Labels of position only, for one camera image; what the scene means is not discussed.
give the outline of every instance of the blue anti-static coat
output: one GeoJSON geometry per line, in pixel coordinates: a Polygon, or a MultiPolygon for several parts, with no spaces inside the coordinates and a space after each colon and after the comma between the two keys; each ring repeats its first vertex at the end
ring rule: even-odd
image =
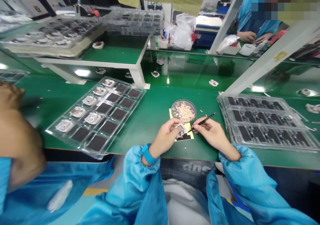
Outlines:
{"type": "MultiPolygon", "coordinates": [[[[276,191],[256,154],[245,146],[236,146],[242,155],[239,162],[219,158],[227,179],[234,184],[240,199],[251,209],[255,224],[317,224],[304,213],[291,208],[276,191]]],[[[167,225],[167,205],[160,159],[147,167],[141,162],[142,146],[132,147],[125,156],[123,173],[108,193],[101,193],[79,224],[167,225]]],[[[220,197],[214,170],[207,177],[208,206],[212,224],[253,224],[225,198],[220,197]]]]}

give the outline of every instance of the plastic bag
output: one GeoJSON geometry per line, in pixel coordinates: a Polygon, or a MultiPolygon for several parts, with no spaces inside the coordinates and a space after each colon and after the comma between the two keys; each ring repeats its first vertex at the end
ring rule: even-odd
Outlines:
{"type": "Polygon", "coordinates": [[[192,33],[196,25],[196,17],[186,13],[176,16],[177,26],[169,28],[172,47],[175,49],[191,50],[192,33]]]}
{"type": "Polygon", "coordinates": [[[240,37],[236,35],[228,35],[227,37],[224,38],[224,40],[219,44],[217,48],[217,53],[222,55],[223,51],[232,45],[234,42],[236,42],[240,37]]]}

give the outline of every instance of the hand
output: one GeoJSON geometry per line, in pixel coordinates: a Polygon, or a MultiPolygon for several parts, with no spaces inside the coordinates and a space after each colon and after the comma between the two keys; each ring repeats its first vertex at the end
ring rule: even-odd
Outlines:
{"type": "Polygon", "coordinates": [[[272,33],[266,33],[264,35],[262,35],[260,38],[256,39],[254,41],[255,44],[259,44],[261,42],[263,42],[266,38],[270,38],[273,34],[272,33]]]}
{"type": "MultiPolygon", "coordinates": [[[[159,157],[172,147],[176,136],[181,130],[180,127],[175,128],[179,123],[184,125],[184,122],[179,119],[172,118],[161,126],[158,135],[149,147],[149,153],[153,158],[159,157]]],[[[142,156],[142,162],[144,165],[149,166],[144,156],[142,156]]]]}
{"type": "Polygon", "coordinates": [[[257,35],[251,31],[247,32],[241,32],[239,31],[237,36],[240,37],[240,40],[246,43],[253,43],[253,41],[256,39],[257,35]]]}
{"type": "Polygon", "coordinates": [[[197,119],[192,127],[194,133],[201,133],[207,142],[217,150],[221,151],[229,161],[239,161],[241,158],[240,153],[237,149],[228,141],[221,125],[212,120],[208,119],[202,125],[198,125],[201,121],[207,117],[197,119]]]}
{"type": "Polygon", "coordinates": [[[0,81],[0,112],[8,109],[18,110],[25,92],[24,89],[0,81]]]}

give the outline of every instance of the blue wristband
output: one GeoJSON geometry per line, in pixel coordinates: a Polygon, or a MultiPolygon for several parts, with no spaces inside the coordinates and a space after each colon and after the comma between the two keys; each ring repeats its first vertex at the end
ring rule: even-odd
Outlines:
{"type": "Polygon", "coordinates": [[[151,156],[148,150],[150,146],[151,146],[151,143],[148,143],[147,145],[145,145],[142,148],[142,154],[144,155],[144,159],[147,161],[148,164],[154,165],[158,161],[158,158],[154,158],[151,156]]]}

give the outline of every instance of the person's left hand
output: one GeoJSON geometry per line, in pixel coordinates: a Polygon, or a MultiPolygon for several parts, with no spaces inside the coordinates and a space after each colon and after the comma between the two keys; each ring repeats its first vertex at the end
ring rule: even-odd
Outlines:
{"type": "Polygon", "coordinates": [[[272,33],[266,33],[266,34],[262,35],[261,37],[257,38],[253,43],[259,44],[259,43],[263,42],[266,38],[270,38],[272,35],[273,35],[272,33]]]}
{"type": "MultiPolygon", "coordinates": [[[[172,147],[173,142],[181,129],[180,127],[175,128],[179,123],[184,125],[184,122],[179,119],[172,118],[161,126],[158,135],[149,147],[149,153],[153,158],[159,157],[172,147]]],[[[145,165],[148,165],[144,156],[142,157],[142,162],[145,165]]]]}

